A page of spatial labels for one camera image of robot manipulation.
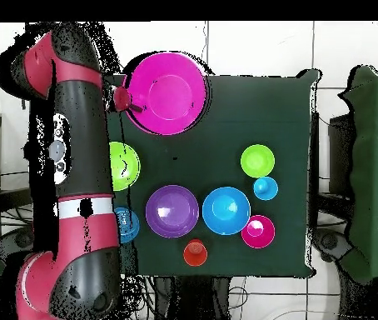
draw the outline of red robot arm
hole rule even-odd
[[[104,318],[117,304],[121,275],[96,51],[81,27],[61,23],[16,57],[12,78],[29,97],[43,99],[55,81],[49,149],[59,219],[56,258],[31,254],[18,275],[18,320]]]

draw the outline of blue cup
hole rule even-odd
[[[132,241],[140,231],[140,223],[136,214],[125,207],[117,207],[113,210],[117,215],[117,223],[119,227],[120,243],[128,243]]]
[[[253,185],[254,194],[261,200],[272,200],[278,194],[278,184],[272,177],[259,177]]]

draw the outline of plastic bowl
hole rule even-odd
[[[140,159],[134,149],[122,142],[109,143],[114,192],[120,192],[134,184],[140,174]]]
[[[272,177],[260,177],[253,185],[257,198],[267,201],[272,200],[278,194],[278,184]]]
[[[204,77],[196,64],[181,53],[152,54],[143,59],[127,79],[132,104],[143,108],[141,112],[131,111],[127,115],[144,132],[182,133],[204,108]]]
[[[275,226],[265,216],[251,216],[248,224],[242,229],[241,236],[248,247],[265,248],[272,243],[275,237]]]
[[[242,170],[249,177],[265,177],[274,166],[275,156],[267,146],[251,145],[241,155]]]
[[[132,241],[140,231],[140,223],[137,215],[125,207],[117,207],[114,210],[117,215],[117,223],[120,233],[120,243]]]
[[[153,232],[165,238],[178,238],[189,233],[198,217],[195,196],[178,185],[161,187],[147,201],[147,224]]]
[[[234,187],[219,187],[202,204],[202,217],[214,233],[230,236],[240,232],[250,218],[246,195]]]

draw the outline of green bowl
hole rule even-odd
[[[268,175],[275,166],[273,152],[264,145],[251,145],[241,156],[241,167],[244,173],[252,178]]]
[[[140,174],[140,159],[134,149],[121,142],[110,142],[112,186],[114,192],[134,184]]]

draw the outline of table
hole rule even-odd
[[[354,249],[341,266],[359,283],[378,278],[378,76],[360,66],[342,95],[351,104],[356,127],[351,186],[355,196],[349,240]]]
[[[309,277],[312,270],[305,264],[307,163],[312,85],[318,77],[316,70],[294,78],[206,77],[210,98],[206,114],[193,129],[177,136],[146,134],[123,113],[125,143],[135,148],[142,165],[130,192],[141,231],[133,245],[122,247],[123,266],[137,268],[141,275]],[[120,85],[122,79],[115,76],[109,81]],[[110,141],[122,142],[118,113],[108,114],[107,125]],[[276,156],[271,177],[280,190],[269,202],[254,196],[255,180],[241,170],[241,154],[253,143],[267,145]],[[184,237],[156,235],[146,223],[144,209],[152,193],[167,184],[188,188],[200,206],[215,188],[239,188],[247,195],[252,214],[260,213],[275,223],[274,242],[264,249],[251,249],[239,234],[223,237],[211,232],[201,215]],[[127,191],[116,192],[114,203],[125,207]],[[183,248],[192,238],[201,239],[208,251],[201,267],[189,267],[183,260]]]

